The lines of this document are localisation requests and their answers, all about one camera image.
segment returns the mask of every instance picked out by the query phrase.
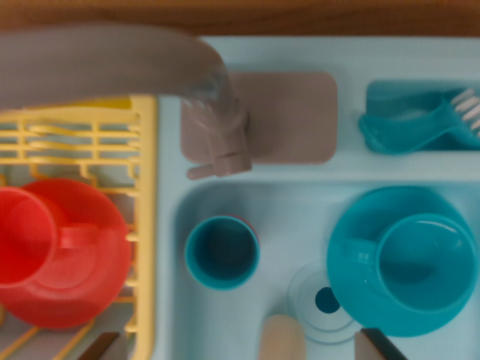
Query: faucet base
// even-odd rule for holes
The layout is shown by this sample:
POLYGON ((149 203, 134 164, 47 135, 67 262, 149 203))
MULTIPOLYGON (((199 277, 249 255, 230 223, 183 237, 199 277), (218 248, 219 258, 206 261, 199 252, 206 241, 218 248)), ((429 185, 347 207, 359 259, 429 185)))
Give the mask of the faucet base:
MULTIPOLYGON (((322 164, 337 147, 337 84, 323 72, 230 74, 248 111, 245 128, 254 164, 322 164)), ((189 161, 209 164, 205 133, 195 111, 181 110, 181 152, 189 161)))

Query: yellow dish rack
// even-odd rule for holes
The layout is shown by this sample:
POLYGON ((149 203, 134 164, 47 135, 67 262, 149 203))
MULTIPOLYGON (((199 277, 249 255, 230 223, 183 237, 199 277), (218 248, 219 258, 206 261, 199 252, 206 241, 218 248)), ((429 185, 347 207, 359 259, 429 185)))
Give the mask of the yellow dish rack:
MULTIPOLYGON (((125 282, 131 291, 115 302, 133 306, 124 331, 128 338, 134 336, 135 360, 150 359, 154 343, 157 107, 156 97, 139 95, 0 113, 0 169, 25 168, 30 177, 26 182, 73 171, 107 196, 132 199, 127 240, 133 259, 125 282), (132 185, 116 184, 115 179, 104 184, 94 171, 97 167, 121 170, 132 185)), ((9 183, 6 173, 0 171, 0 186, 17 186, 9 183)), ((6 316, 0 306, 0 326, 6 316)), ((5 327, 0 328, 0 337, 8 333, 5 327)), ((94 328, 95 319, 76 329, 51 359, 66 359, 74 350, 81 353, 78 347, 89 345, 82 340, 94 328)), ((0 349, 0 360, 17 359, 42 333, 59 334, 31 327, 0 349)))

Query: cup handle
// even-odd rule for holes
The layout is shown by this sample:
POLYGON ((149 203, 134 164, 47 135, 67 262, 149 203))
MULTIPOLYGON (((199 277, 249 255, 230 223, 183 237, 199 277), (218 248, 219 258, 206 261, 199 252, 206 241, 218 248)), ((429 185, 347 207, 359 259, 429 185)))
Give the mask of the cup handle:
POLYGON ((72 249, 94 245, 99 229, 93 223, 69 223, 60 228, 60 248, 72 249))
POLYGON ((343 243, 343 255, 350 260, 365 265, 375 265, 377 243, 363 238, 349 238, 343 243))

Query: dish rack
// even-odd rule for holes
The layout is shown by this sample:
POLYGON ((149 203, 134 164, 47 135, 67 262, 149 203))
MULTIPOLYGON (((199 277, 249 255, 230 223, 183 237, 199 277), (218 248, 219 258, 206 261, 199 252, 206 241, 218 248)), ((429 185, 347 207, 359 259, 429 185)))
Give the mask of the dish rack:
MULTIPOLYGON (((133 246, 125 281, 130 290, 122 290, 115 303, 129 307, 133 314, 124 332, 134 343, 135 360, 149 359, 154 342, 157 105, 156 97, 142 95, 0 114, 0 186, 69 177, 106 194, 124 216, 130 212, 125 218, 130 230, 127 240, 133 246)), ((47 353, 45 359, 76 359, 96 338, 95 332, 119 330, 108 323, 118 316, 108 316, 101 325, 93 319, 73 332, 33 326, 17 337, 11 336, 7 318, 0 306, 0 338, 10 334, 13 339, 0 344, 0 360, 30 359, 29 351, 38 352, 35 338, 42 338, 49 348, 58 347, 40 351, 47 353)))

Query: faucet spout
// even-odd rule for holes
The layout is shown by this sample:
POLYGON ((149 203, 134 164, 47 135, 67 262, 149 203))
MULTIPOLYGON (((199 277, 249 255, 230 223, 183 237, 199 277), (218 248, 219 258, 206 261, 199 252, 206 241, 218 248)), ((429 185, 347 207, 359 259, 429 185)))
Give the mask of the faucet spout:
POLYGON ((247 112, 220 55, 145 25, 72 25, 0 35, 0 110, 124 94, 178 95, 198 114, 211 164, 190 179, 251 169, 247 112))

